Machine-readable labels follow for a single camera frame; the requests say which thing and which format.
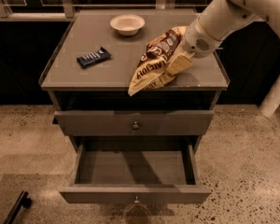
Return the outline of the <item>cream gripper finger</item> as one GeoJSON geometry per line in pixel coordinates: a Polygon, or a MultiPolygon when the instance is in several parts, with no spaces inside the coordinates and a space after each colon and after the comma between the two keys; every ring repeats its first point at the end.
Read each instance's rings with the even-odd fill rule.
{"type": "Polygon", "coordinates": [[[171,75],[176,75],[193,65],[192,57],[194,56],[193,52],[189,52],[183,49],[181,44],[176,48],[174,55],[168,62],[165,71],[171,75]]]}
{"type": "Polygon", "coordinates": [[[161,88],[172,82],[174,79],[174,75],[171,75],[170,73],[163,73],[153,81],[153,85],[155,88],[161,88]]]}

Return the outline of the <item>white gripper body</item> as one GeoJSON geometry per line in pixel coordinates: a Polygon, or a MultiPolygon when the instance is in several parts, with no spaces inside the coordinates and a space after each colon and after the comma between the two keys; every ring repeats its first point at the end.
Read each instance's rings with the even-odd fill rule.
{"type": "Polygon", "coordinates": [[[222,41],[211,36],[196,18],[186,29],[182,38],[182,48],[193,53],[195,58],[203,58],[213,53],[222,41]]]}

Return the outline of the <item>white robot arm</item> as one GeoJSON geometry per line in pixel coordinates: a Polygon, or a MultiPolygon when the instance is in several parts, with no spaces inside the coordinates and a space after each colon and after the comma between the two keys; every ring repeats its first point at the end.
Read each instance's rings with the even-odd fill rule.
{"type": "Polygon", "coordinates": [[[256,103],[266,117],[280,106],[280,0],[212,0],[183,28],[183,48],[204,58],[222,47],[234,84],[226,103],[256,103]]]}

